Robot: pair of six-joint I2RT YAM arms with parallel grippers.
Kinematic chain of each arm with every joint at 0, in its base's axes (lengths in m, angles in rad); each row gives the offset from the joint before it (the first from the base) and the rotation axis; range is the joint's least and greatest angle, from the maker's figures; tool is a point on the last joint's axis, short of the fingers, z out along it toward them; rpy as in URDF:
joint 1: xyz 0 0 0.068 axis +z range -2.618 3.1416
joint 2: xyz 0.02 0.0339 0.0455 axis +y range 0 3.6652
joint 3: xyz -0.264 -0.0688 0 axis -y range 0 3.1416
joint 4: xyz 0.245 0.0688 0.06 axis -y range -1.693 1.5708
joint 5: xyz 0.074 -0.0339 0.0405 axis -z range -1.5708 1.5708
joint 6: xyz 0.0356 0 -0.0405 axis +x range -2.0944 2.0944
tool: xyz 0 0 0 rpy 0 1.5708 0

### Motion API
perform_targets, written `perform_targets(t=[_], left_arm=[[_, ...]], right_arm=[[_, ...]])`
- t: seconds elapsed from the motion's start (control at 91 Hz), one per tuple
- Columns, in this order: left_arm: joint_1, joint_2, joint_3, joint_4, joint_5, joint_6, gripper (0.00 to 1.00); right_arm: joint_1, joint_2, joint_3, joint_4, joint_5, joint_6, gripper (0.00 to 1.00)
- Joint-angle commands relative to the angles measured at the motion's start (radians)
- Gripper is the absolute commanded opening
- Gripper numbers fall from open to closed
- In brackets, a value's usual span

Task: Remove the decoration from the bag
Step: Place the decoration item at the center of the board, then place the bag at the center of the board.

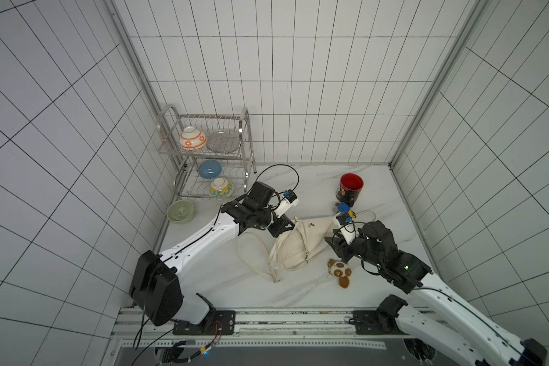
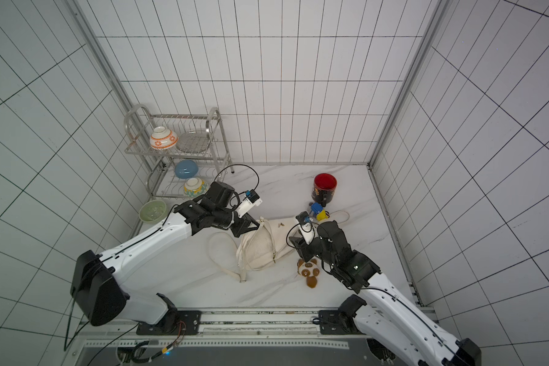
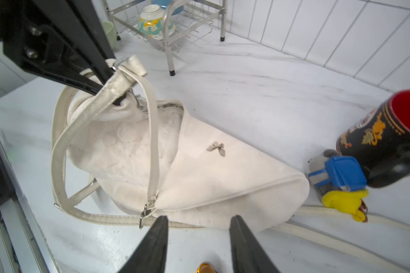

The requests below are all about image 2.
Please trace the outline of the blue yellow keychain decoration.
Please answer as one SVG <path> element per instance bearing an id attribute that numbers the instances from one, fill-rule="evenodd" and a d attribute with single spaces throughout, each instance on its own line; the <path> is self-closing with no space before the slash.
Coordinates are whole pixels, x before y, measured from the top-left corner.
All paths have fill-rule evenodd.
<path id="1" fill-rule="evenodd" d="M 310 217 L 317 222 L 327 221 L 331 217 L 331 213 L 317 202 L 310 203 L 309 209 Z"/>

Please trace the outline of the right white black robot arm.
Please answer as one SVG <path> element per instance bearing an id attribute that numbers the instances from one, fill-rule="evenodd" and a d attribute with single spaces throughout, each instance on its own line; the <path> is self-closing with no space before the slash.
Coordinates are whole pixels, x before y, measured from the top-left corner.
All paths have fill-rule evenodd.
<path id="1" fill-rule="evenodd" d="M 353 249 L 336 221 L 314 223 L 296 217 L 298 234 L 288 243 L 305 261 L 322 269 L 353 294 L 339 307 L 338 325 L 378 341 L 408 365 L 480 365 L 482 352 L 469 338 L 458 339 L 405 297 L 365 254 Z"/>

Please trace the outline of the brown plush keychain decoration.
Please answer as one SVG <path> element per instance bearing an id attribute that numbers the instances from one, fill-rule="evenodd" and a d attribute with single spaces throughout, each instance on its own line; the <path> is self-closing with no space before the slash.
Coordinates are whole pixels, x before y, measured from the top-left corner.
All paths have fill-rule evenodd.
<path id="1" fill-rule="evenodd" d="M 318 276 L 321 273 L 320 260 L 315 257 L 309 261 L 299 259 L 297 262 L 297 274 L 306 280 L 309 288 L 315 288 L 318 283 Z"/>

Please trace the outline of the cream canvas tote bag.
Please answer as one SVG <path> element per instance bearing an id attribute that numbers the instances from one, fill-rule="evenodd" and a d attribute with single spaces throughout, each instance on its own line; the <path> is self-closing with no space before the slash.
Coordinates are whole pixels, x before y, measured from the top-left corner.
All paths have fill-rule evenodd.
<path id="1" fill-rule="evenodd" d="M 327 263 L 335 268 L 344 255 L 350 256 L 352 250 L 347 244 L 346 236 L 341 229 L 340 222 L 334 216 L 324 222 L 317 222 L 311 218 L 316 236 L 323 238 L 323 254 L 320 259 L 321 269 Z M 240 244 L 234 244 L 237 271 L 231 271 L 213 260 L 213 264 L 223 273 L 242 283 L 246 281 L 249 271 L 262 271 L 272 267 L 283 258 L 296 252 L 290 244 L 289 238 L 297 236 L 297 219 L 267 220 L 261 218 L 258 230 L 245 233 L 240 237 Z"/>

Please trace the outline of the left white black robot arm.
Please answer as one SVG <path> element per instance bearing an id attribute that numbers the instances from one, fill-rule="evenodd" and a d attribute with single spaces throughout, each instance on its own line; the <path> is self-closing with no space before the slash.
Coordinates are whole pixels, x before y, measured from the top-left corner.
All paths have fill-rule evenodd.
<path id="1" fill-rule="evenodd" d="M 149 230 L 115 248 L 96 254 L 91 250 L 76 260 L 70 294 L 91 326 L 112 320 L 132 320 L 162 334 L 175 331 L 178 309 L 164 294 L 141 294 L 125 282 L 137 269 L 167 248 L 201 230 L 229 230 L 235 237 L 257 230 L 249 211 L 262 203 L 254 190 L 238 195 L 221 181 L 208 191 L 173 206 L 167 217 Z"/>

